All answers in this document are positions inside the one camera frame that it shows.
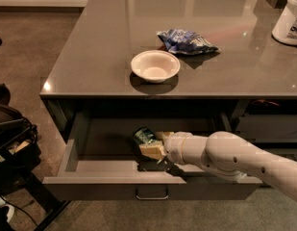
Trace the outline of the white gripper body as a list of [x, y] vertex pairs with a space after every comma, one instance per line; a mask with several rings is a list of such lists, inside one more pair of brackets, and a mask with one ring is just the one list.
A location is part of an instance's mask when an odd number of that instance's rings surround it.
[[187, 132], [177, 132], [164, 140], [164, 150], [167, 159], [174, 164], [185, 165], [191, 151], [192, 135]]

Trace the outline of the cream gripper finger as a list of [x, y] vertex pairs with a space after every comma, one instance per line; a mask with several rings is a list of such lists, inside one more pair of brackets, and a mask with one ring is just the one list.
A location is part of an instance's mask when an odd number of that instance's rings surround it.
[[161, 141], [154, 141], [152, 143], [141, 144], [139, 146], [142, 155], [155, 159], [162, 160], [165, 157], [164, 146]]
[[155, 133], [156, 138], [160, 141], [164, 141], [166, 139], [168, 139], [170, 136], [173, 135], [173, 132], [171, 131], [159, 131]]

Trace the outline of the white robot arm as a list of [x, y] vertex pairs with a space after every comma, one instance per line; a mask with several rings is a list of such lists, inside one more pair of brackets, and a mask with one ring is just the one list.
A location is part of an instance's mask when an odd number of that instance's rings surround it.
[[157, 161], [193, 165], [227, 180], [254, 176], [297, 201], [297, 162], [264, 151], [225, 131], [207, 137], [188, 132], [157, 132], [143, 128], [134, 134], [141, 154]]

